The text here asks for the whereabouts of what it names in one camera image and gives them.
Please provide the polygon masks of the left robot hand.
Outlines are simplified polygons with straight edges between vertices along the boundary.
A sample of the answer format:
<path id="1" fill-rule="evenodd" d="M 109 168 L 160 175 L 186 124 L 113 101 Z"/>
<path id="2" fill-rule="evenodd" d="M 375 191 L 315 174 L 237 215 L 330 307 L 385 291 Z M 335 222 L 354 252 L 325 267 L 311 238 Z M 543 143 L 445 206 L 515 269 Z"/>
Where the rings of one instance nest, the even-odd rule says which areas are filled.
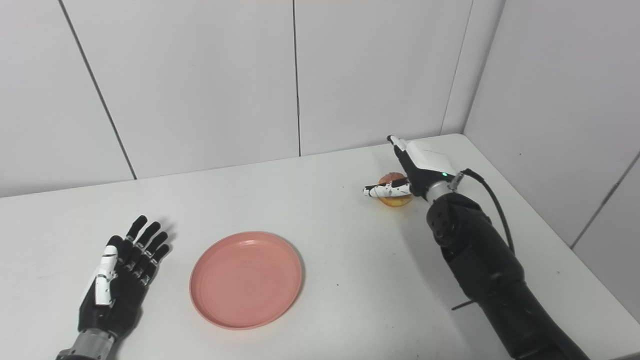
<path id="1" fill-rule="evenodd" d="M 101 288 L 108 289 L 99 300 L 95 275 L 78 310 L 78 332 L 99 330 L 115 340 L 128 336 L 142 316 L 142 303 L 161 260 L 169 253 L 169 235 L 158 221 L 140 215 L 126 235 L 112 235 L 105 255 L 114 260 Z"/>

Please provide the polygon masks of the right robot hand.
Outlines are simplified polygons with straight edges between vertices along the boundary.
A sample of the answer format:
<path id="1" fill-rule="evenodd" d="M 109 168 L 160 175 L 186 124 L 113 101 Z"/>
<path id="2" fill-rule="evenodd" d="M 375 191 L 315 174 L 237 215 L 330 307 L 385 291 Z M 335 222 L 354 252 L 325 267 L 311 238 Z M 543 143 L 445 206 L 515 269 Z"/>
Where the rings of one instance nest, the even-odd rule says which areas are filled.
<path id="1" fill-rule="evenodd" d="M 427 199 L 429 190 L 439 183 L 451 183 L 457 175 L 449 158 L 443 153 L 416 140 L 388 135 L 400 166 L 406 175 L 395 180 L 365 186 L 362 190 L 370 198 L 402 198 L 415 196 Z"/>

